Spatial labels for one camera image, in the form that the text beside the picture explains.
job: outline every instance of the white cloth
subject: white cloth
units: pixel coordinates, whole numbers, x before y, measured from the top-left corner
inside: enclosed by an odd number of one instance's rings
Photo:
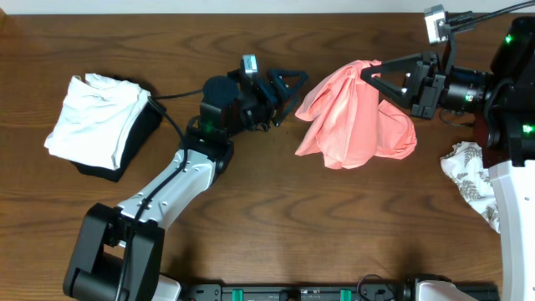
[[[483,168],[482,148],[475,142],[454,145],[453,152],[441,158],[441,166],[468,204],[499,233],[498,207],[488,169]]]
[[[50,155],[116,170],[149,96],[129,81],[86,74],[84,82],[73,76],[58,123],[44,146]]]

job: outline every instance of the wooden table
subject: wooden table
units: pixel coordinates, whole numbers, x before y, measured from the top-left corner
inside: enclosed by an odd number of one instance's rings
[[[487,70],[511,20],[460,35],[456,65]],[[306,92],[352,60],[430,48],[422,14],[18,16],[2,31],[1,300],[66,299],[62,282],[84,214],[133,195],[175,151],[165,121],[119,183],[50,156],[43,143],[72,75],[119,74],[174,94],[256,54],[264,71],[306,69]],[[165,105],[185,126],[200,101]],[[353,170],[327,169],[321,155],[295,156],[309,123],[293,115],[267,134],[237,136],[227,172],[166,233],[161,271],[226,283],[356,283],[367,273],[425,272],[501,285],[499,235],[439,165],[471,130],[414,122],[414,154]]]

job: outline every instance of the patterned cloth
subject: patterned cloth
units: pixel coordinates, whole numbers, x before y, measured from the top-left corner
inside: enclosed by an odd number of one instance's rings
[[[453,152],[441,158],[441,166],[466,202],[499,233],[500,218],[488,169],[483,168],[482,148],[475,142],[454,145]]]

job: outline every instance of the green light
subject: green light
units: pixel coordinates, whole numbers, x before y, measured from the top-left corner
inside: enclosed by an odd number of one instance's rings
[[[535,131],[535,126],[524,125],[522,127],[522,130],[524,131],[524,133],[529,134],[529,133]]]

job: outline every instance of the crumpled pink cloth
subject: crumpled pink cloth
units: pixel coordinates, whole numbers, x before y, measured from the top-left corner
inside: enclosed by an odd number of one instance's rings
[[[372,156],[403,159],[416,147],[412,120],[360,78],[362,68],[380,61],[354,61],[324,79],[295,115],[313,121],[295,152],[324,153],[328,168],[355,168]]]

